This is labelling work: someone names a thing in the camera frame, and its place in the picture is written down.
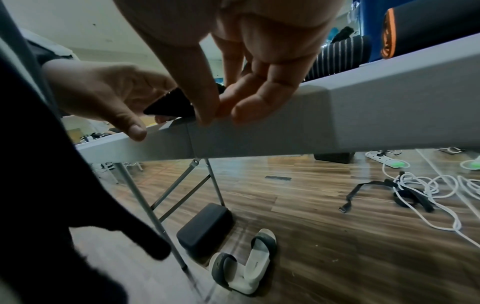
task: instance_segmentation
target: laminate floorboard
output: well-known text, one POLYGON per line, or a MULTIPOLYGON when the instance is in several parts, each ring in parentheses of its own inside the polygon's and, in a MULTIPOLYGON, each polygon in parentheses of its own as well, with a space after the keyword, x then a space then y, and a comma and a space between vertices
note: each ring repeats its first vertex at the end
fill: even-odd
MULTIPOLYGON (((446 155, 424 149, 422 154, 443 174, 480 178, 478 171, 459 167, 464 154, 446 155)), ((411 164, 406 171, 437 176, 415 150, 394 158, 411 164)), ((188 167, 191 160, 143 163, 143 172, 129 171, 152 204, 188 167)), ((89 262, 127 289, 131 303, 478 303, 480 249, 454 232, 428 227, 409 208, 393 203, 387 188, 365 186, 353 199, 350 213, 338 208, 361 182, 384 180, 379 163, 356 153, 352 164, 316 161, 311 155, 210 160, 226 206, 235 224, 219 251, 245 264, 250 240, 261 229, 273 231, 278 253, 253 296, 217 286, 208 260, 193 261, 178 244, 177 231, 210 202, 218 202, 207 182, 167 220, 164 226, 189 267, 188 274, 170 256, 150 259, 120 233, 97 228, 73 230, 79 250, 89 262), (265 179, 269 176, 290 181, 265 179)), ((121 177, 107 174, 102 183, 129 211, 151 225, 121 177)), ((387 169, 396 176, 399 170, 387 169)), ((208 174, 200 165, 155 210, 164 214, 208 174)), ((442 192, 449 190, 442 184, 442 192)), ((480 220, 458 196, 438 200, 451 207, 463 233, 480 241, 480 220)), ((477 209, 478 200, 469 198, 477 209)), ((435 225, 451 227, 441 210, 422 215, 435 225)))

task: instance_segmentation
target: fingernail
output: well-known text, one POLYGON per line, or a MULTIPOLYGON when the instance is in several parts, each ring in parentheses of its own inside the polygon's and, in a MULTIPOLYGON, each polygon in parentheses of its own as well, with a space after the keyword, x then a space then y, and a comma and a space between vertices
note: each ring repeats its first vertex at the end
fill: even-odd
POLYGON ((128 136, 130 136, 133 140, 141 141, 146 135, 147 131, 138 125, 132 125, 128 129, 128 136))

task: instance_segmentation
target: person's right hand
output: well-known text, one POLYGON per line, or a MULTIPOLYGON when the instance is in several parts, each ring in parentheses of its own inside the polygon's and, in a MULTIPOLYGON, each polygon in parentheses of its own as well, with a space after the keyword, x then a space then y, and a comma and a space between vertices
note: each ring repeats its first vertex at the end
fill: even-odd
POLYGON ((195 107, 201 123, 267 116, 304 79, 341 0, 115 0, 195 107), (199 42, 212 33, 228 87, 218 97, 199 42), (244 56, 250 63, 241 77, 244 56))

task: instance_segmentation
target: phone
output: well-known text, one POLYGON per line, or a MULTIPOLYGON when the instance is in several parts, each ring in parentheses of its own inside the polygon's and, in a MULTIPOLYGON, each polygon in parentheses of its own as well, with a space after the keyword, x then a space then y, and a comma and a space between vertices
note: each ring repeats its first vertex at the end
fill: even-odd
MULTIPOLYGON (((225 91, 225 87, 216 84, 218 94, 225 91)), ((195 117, 195 110, 190 100, 185 96, 180 88, 176 88, 155 101, 144 112, 146 115, 162 115, 172 117, 195 117)))

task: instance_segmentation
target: table leg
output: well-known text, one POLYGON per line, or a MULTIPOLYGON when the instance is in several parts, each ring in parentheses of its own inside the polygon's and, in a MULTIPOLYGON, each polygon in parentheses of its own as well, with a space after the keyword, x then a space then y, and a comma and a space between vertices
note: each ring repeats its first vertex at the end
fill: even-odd
POLYGON ((180 253, 178 252, 177 248, 175 247, 175 245, 173 244, 172 240, 170 239, 169 235, 167 234, 167 232, 165 231, 162 223, 160 223, 159 219, 157 219, 157 217, 155 216, 154 212, 152 209, 150 209, 150 206, 149 204, 147 203, 147 201, 145 200, 144 196, 142 195, 142 193, 140 192, 140 190, 137 188, 137 186, 135 185, 134 181, 132 180, 132 177, 130 176, 129 172, 127 171, 127 169, 123 166, 123 164, 121 163, 115 163, 115 168, 119 171, 119 173, 122 175, 122 177, 124 178, 127 186, 130 188, 130 190, 132 191, 133 195, 135 196, 135 198, 138 200, 138 202, 140 203, 140 205, 142 206, 142 208, 145 210, 145 212, 147 213, 148 217, 150 218, 150 220, 152 221, 153 225, 155 226, 155 229, 160 233, 160 235, 170 244, 171 246, 171 252, 173 253, 175 259, 177 260, 177 262, 180 264, 180 267, 182 268, 182 270, 186 270, 187 269, 187 264, 185 264, 185 261, 184 259, 182 259, 182 257, 180 256, 180 253))
POLYGON ((209 159, 205 159, 206 166, 208 168, 208 173, 210 174, 211 181, 213 183, 213 187, 215 188, 216 194, 218 199, 220 200, 220 204, 225 207, 224 199, 222 198, 222 194, 220 193, 219 186, 217 185, 217 180, 215 179, 214 171, 212 170, 212 166, 210 166, 209 159))

